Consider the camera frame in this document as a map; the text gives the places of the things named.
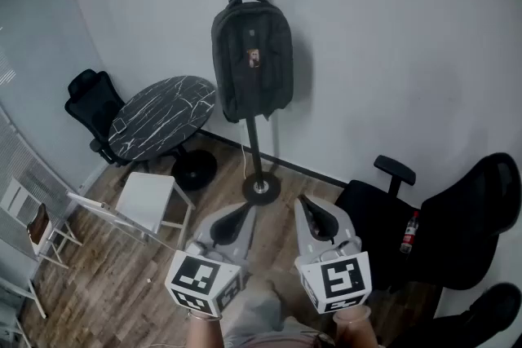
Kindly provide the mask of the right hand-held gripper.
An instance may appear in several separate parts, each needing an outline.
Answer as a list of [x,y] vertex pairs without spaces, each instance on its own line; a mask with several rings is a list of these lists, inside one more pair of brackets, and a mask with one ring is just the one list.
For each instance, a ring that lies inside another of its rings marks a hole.
[[299,255],[294,264],[316,311],[327,314],[365,302],[372,292],[369,255],[353,235],[347,212],[301,195],[294,205]]

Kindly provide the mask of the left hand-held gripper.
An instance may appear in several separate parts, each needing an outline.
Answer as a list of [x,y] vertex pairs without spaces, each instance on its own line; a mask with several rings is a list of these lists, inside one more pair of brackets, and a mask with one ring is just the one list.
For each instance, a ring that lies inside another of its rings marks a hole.
[[185,250],[175,252],[165,286],[191,311],[220,317],[246,286],[256,207],[233,204],[205,217]]

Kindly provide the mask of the dark grey backpack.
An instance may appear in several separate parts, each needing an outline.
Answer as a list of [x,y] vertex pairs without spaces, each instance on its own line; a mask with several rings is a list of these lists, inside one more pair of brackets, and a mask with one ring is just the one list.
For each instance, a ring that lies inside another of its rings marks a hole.
[[294,93],[293,42],[282,11],[265,0],[227,6],[211,28],[219,100],[225,118],[269,118]]

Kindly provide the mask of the person's left forearm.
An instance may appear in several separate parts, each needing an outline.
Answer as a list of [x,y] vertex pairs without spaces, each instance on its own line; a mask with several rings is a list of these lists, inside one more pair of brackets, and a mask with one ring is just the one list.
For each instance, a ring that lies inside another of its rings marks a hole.
[[220,320],[220,317],[189,311],[185,348],[224,348]]

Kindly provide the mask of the person's right forearm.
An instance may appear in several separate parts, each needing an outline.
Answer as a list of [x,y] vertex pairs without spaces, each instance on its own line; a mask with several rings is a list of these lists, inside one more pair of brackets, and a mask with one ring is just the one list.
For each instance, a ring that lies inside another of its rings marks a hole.
[[336,311],[336,348],[380,348],[370,323],[371,309],[366,305],[352,306]]

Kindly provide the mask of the white shelf rack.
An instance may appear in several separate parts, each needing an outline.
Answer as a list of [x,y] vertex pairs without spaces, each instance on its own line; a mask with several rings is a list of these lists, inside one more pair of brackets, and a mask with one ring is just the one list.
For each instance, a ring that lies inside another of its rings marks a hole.
[[65,270],[69,269],[61,256],[65,245],[73,243],[81,247],[83,243],[76,237],[65,218],[48,209],[15,177],[11,178],[0,200],[0,209],[22,226],[22,237],[29,245],[30,255]]

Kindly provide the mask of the person's legs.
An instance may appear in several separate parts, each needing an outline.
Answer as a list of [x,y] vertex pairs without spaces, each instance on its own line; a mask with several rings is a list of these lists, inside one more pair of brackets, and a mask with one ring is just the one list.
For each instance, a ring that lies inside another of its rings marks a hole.
[[237,315],[228,325],[223,342],[230,337],[249,337],[265,333],[317,333],[329,335],[300,323],[293,316],[283,315],[283,302],[271,280],[255,280],[238,296]]

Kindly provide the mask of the plastic bottle with red label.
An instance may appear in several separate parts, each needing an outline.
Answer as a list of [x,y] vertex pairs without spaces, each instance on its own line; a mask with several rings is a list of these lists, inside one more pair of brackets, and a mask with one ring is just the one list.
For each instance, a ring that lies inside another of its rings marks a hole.
[[412,218],[408,221],[403,240],[400,245],[400,251],[404,254],[409,254],[413,247],[414,238],[418,229],[418,217],[419,212],[415,210]]

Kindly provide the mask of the white folding chair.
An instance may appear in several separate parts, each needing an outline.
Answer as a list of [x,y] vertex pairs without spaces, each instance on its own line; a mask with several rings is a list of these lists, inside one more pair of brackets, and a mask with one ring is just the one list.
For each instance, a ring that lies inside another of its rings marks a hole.
[[[174,192],[186,204],[184,220],[181,223],[167,222],[164,219]],[[130,173],[114,207],[72,192],[68,192],[67,196],[77,205],[89,210],[141,244],[146,244],[147,238],[151,238],[173,251],[183,248],[188,223],[195,210],[195,205],[175,178],[170,175]],[[177,245],[168,244],[160,237],[161,227],[179,231]]]

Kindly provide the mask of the person's top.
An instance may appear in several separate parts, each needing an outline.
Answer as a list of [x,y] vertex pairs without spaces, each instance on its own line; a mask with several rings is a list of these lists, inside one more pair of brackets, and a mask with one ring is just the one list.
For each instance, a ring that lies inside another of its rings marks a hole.
[[230,337],[224,342],[224,348],[335,348],[335,345],[317,333],[265,333]]

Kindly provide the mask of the black marble round table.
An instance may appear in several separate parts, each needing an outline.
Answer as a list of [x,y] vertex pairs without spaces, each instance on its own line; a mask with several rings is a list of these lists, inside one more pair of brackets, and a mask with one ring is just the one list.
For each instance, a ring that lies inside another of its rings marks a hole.
[[208,151],[188,151],[185,143],[207,123],[215,108],[216,89],[203,77],[184,75],[158,81],[133,96],[114,118],[126,130],[116,134],[113,123],[109,146],[122,159],[150,162],[164,156],[175,159],[170,174],[185,191],[208,186],[217,172],[217,160]]

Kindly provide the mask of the black padded office chair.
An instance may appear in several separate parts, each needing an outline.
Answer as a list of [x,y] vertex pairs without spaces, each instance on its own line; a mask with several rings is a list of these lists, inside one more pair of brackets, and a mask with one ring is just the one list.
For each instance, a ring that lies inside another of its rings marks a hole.
[[[522,208],[522,179],[515,160],[497,152],[479,160],[460,180],[415,209],[398,197],[415,173],[386,156],[374,162],[391,176],[387,191],[352,180],[336,204],[350,216],[369,255],[378,290],[396,291],[409,282],[452,290],[477,285],[490,268],[499,236],[511,229]],[[409,254],[400,251],[408,221],[419,212]],[[387,348],[477,348],[514,322],[522,291],[514,284],[491,286],[463,313],[423,321]]]

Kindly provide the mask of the black mesh office chair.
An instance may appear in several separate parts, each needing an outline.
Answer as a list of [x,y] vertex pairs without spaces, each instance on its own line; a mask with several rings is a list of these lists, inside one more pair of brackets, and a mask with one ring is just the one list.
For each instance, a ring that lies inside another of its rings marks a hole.
[[129,165],[130,161],[117,156],[109,146],[112,122],[125,105],[109,75],[105,71],[86,69],[69,83],[68,92],[69,99],[64,109],[93,135],[91,151],[110,165]]

